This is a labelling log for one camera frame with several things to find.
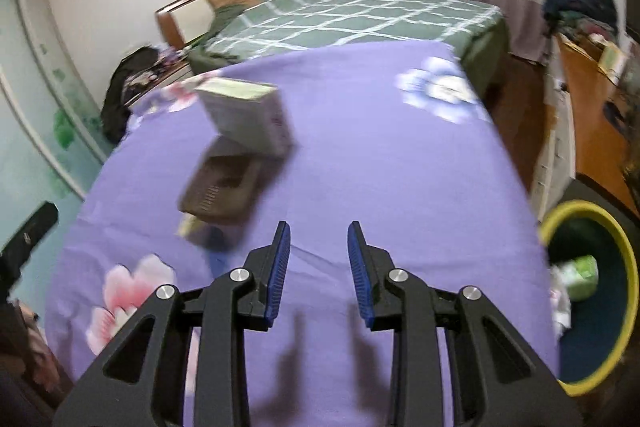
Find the trash bin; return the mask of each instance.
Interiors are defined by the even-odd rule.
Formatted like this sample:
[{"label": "trash bin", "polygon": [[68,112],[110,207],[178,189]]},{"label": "trash bin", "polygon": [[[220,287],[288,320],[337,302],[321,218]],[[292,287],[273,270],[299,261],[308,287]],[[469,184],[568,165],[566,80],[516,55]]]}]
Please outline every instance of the trash bin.
[{"label": "trash bin", "polygon": [[559,381],[570,396],[600,385],[622,357],[638,311],[638,268],[620,224],[589,201],[567,201],[540,225],[549,262],[593,255],[598,263],[596,293],[572,303],[572,327],[559,341]]}]

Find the yellow object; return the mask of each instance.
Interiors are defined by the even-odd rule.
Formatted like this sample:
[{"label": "yellow object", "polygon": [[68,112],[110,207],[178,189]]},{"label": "yellow object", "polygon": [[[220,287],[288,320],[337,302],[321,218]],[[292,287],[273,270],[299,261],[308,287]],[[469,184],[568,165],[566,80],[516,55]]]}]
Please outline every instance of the yellow object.
[{"label": "yellow object", "polygon": [[609,356],[600,367],[587,378],[575,383],[560,381],[560,384],[569,396],[580,396],[592,391],[599,386],[605,378],[609,376],[611,371],[613,371],[613,368],[616,367],[616,364],[626,349],[636,321],[639,293],[638,267],[636,266],[636,258],[631,244],[626,237],[626,233],[613,216],[604,210],[604,208],[597,206],[597,204],[590,203],[589,201],[576,200],[567,201],[566,203],[556,206],[556,208],[545,217],[538,231],[540,241],[545,248],[548,247],[556,230],[565,220],[577,217],[592,219],[602,225],[614,238],[625,264],[627,290],[625,318],[616,344],[614,344]]}]

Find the purple tablecloth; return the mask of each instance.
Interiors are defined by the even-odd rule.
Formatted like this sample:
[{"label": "purple tablecloth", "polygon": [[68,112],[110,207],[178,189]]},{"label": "purple tablecloth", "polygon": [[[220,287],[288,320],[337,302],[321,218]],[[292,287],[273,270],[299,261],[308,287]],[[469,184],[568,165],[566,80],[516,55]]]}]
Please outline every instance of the purple tablecloth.
[{"label": "purple tablecloth", "polygon": [[[428,56],[455,60],[438,42],[374,42],[226,68],[226,76],[280,87],[298,142],[231,252],[176,235],[178,198],[215,136],[202,106],[146,117],[105,164],[54,275],[46,333],[71,375],[94,358],[87,331],[95,309],[119,298],[103,291],[114,266],[135,279],[140,260],[155,253],[181,290],[201,287],[269,244],[281,219],[291,255],[280,315],[268,333],[246,334],[253,425],[382,424],[392,335],[371,333],[358,317],[346,249],[352,220],[430,285],[481,287],[555,369],[545,255],[494,126],[412,107],[395,85]],[[448,389],[446,373],[443,383]]]}]

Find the cardboard box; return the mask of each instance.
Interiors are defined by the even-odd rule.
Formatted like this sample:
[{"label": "cardboard box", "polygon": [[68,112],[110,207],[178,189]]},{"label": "cardboard box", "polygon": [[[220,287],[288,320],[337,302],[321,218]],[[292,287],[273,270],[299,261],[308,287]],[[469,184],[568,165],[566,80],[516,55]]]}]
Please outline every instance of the cardboard box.
[{"label": "cardboard box", "polygon": [[260,154],[289,152],[292,137],[276,86],[217,77],[196,93],[222,136]]}]

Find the green bedspread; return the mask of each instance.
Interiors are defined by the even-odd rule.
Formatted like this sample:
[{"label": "green bedspread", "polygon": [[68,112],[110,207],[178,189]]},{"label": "green bedspread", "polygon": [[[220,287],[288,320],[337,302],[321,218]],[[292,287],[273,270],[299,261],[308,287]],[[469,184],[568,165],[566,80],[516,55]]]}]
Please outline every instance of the green bedspread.
[{"label": "green bedspread", "polygon": [[[506,27],[500,9],[489,4],[468,0],[262,0],[202,48],[206,54],[232,54],[247,60],[349,42],[433,39],[451,44],[465,66],[466,55],[478,54],[472,43],[483,37],[487,40],[496,28],[504,38],[492,42],[498,47],[490,53],[494,58],[506,50]],[[489,74],[487,68],[480,69]],[[492,74],[495,64],[490,69]],[[467,74],[476,90],[484,91],[488,80],[476,82],[469,71]]]}]

